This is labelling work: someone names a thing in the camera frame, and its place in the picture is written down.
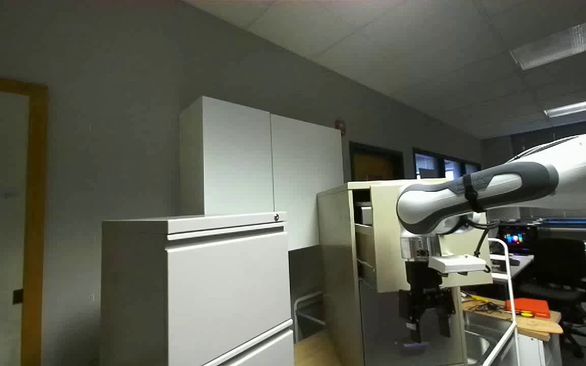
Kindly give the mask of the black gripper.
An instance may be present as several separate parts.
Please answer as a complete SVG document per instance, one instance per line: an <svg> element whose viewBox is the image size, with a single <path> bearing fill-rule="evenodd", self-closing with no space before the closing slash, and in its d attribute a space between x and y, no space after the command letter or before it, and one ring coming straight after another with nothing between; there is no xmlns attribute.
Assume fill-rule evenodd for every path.
<svg viewBox="0 0 586 366"><path fill-rule="evenodd" d="M408 291L400 292L400 315L407 320L410 343L422 343L418 320L435 307L441 338L450 338L450 315L454 314L451 292L441 289L441 275L425 262L407 264Z"/></svg>

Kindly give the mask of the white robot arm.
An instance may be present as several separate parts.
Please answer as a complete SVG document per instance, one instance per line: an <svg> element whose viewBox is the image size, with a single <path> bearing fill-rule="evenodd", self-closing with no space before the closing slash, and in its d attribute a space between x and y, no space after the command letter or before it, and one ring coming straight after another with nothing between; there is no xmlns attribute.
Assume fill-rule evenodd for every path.
<svg viewBox="0 0 586 366"><path fill-rule="evenodd" d="M410 183L394 202L402 244L435 243L461 215L496 207L586 210L586 135L536 145L457 178Z"/></svg>

